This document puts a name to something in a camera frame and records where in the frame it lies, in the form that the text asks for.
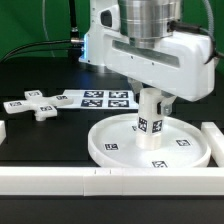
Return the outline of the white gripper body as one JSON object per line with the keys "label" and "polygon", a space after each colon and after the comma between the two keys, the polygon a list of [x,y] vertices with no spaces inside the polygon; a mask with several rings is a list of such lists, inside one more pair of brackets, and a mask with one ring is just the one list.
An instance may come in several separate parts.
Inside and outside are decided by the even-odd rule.
{"label": "white gripper body", "polygon": [[188,101],[204,98],[214,89],[207,36],[174,32],[159,39],[153,49],[138,49],[125,38],[106,35],[104,44],[103,61],[112,71]]}

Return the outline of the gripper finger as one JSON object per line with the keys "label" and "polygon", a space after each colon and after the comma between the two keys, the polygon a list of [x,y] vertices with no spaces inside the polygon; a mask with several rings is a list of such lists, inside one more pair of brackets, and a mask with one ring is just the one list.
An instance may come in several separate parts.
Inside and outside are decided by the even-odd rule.
{"label": "gripper finger", "polygon": [[143,84],[140,81],[135,79],[129,78],[128,83],[130,85],[131,90],[134,94],[134,99],[138,100],[140,96],[140,91],[143,89]]}
{"label": "gripper finger", "polygon": [[162,99],[158,103],[158,114],[170,115],[172,113],[172,104],[176,100],[176,97],[169,93],[163,93]]}

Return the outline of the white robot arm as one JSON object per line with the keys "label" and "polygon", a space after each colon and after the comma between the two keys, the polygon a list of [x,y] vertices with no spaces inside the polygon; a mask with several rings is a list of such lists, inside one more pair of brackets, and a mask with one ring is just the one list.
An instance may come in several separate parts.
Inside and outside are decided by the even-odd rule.
{"label": "white robot arm", "polygon": [[180,21],[182,0],[90,0],[80,61],[160,89],[161,113],[175,97],[197,101],[214,89],[216,51],[209,31]]}

